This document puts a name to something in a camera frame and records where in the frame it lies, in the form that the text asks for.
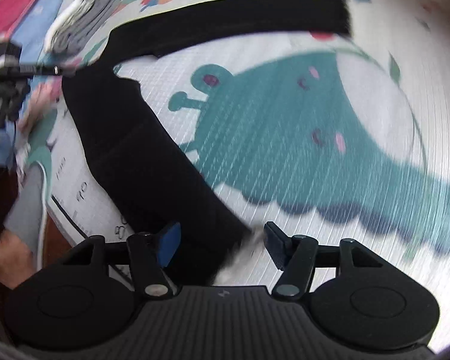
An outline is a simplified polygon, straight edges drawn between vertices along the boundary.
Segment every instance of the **play mat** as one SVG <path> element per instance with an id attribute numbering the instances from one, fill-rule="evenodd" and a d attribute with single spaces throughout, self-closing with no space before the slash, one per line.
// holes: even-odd
<path id="1" fill-rule="evenodd" d="M 74 62 L 97 59 L 122 23 L 205 1 L 123 0 Z M 441 309 L 430 343 L 439 350 L 450 343 L 450 0 L 348 5 L 351 39 L 237 36 L 127 61 L 115 73 L 140 83 L 244 222 L 274 221 L 322 244 L 357 239 L 428 288 Z M 250 120 L 272 123 L 251 130 Z M 74 244 L 92 234 L 125 239 L 131 229 L 92 178 L 66 104 L 45 122 L 54 123 L 42 137 L 53 161 L 49 211 L 61 231 Z M 270 257 L 254 258 L 235 284 L 272 286 Z M 333 276 L 318 270 L 314 287 Z"/>

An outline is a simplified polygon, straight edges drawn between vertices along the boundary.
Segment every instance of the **cartoon ear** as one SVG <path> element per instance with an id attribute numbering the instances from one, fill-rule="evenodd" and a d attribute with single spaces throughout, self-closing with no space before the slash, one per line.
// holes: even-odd
<path id="1" fill-rule="evenodd" d="M 232 78 L 232 73 L 224 67 L 217 64 L 206 64 L 193 73 L 190 81 L 195 89 L 210 94 Z"/>

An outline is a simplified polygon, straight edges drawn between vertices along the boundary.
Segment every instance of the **black pants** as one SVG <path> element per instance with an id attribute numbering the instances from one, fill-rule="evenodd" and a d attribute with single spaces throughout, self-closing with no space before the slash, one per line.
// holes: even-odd
<path id="1" fill-rule="evenodd" d="M 180 222 L 182 242 L 166 271 L 171 279 L 213 279 L 249 230 L 170 138 L 138 82 L 93 64 L 64 78 L 63 92 L 91 174 L 133 230 L 155 233 Z"/>

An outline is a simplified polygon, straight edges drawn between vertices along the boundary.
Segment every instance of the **brown floor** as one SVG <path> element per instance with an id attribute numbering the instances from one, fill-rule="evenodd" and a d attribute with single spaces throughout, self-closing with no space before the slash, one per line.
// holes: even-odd
<path id="1" fill-rule="evenodd" d="M 43 266 L 54 263 L 71 249 L 70 244 L 57 229 L 53 220 L 48 216 L 43 245 Z M 3 320 L 3 306 L 10 290 L 0 284 L 0 318 Z"/>

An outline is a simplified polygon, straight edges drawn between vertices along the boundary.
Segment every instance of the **bare foot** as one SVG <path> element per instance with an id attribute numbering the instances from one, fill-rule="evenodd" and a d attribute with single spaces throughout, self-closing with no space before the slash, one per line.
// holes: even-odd
<path id="1" fill-rule="evenodd" d="M 13 289 L 36 272 L 29 247 L 8 230 L 0 235 L 0 283 Z"/>

